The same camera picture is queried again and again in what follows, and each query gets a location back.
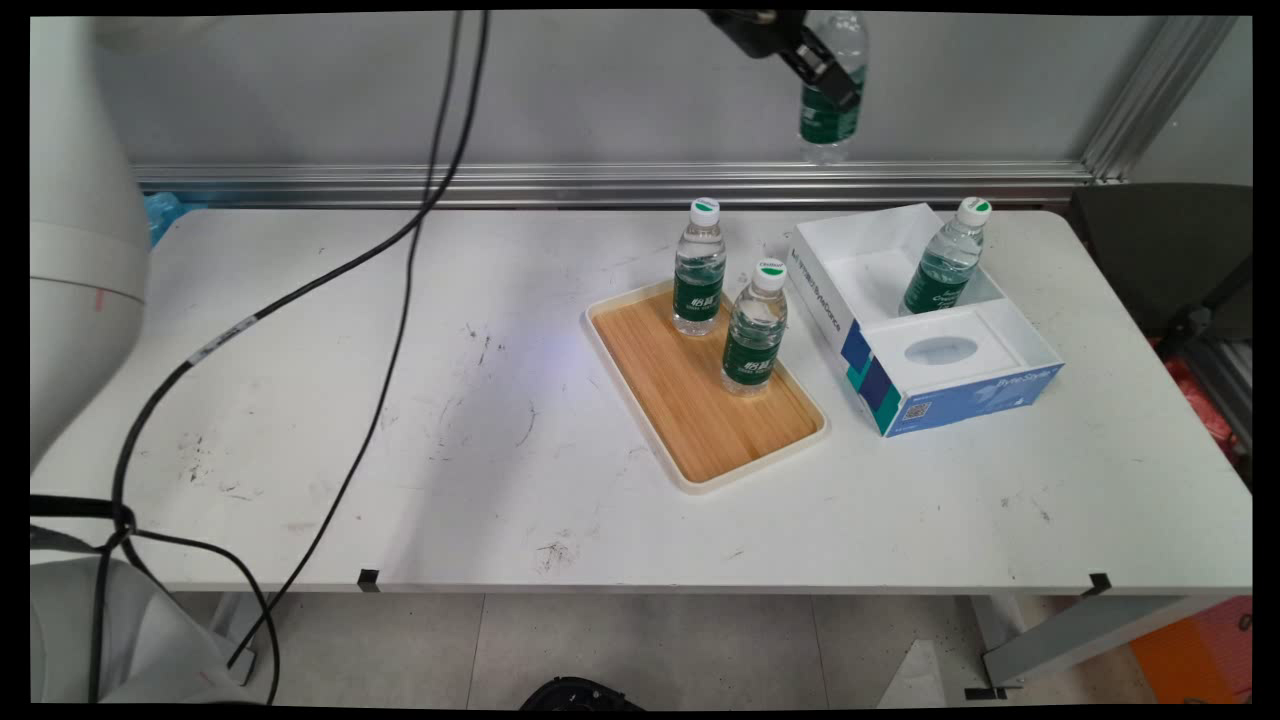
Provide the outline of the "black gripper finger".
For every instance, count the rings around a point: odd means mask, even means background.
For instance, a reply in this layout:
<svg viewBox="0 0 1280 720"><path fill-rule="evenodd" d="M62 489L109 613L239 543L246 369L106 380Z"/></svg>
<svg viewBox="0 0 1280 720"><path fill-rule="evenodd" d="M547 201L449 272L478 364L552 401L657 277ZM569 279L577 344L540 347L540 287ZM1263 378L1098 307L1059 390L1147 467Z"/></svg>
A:
<svg viewBox="0 0 1280 720"><path fill-rule="evenodd" d="M815 88L838 111L851 111L860 104L858 85L805 24L782 28L782 59L805 86Z"/></svg>

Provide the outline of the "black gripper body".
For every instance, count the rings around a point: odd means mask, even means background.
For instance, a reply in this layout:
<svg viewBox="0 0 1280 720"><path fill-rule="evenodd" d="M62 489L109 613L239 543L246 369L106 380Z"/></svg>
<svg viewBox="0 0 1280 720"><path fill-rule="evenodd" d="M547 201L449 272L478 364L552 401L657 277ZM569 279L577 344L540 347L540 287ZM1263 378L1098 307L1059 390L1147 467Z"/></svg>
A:
<svg viewBox="0 0 1280 720"><path fill-rule="evenodd" d="M806 10L701 10L751 59L785 55L801 44Z"/></svg>

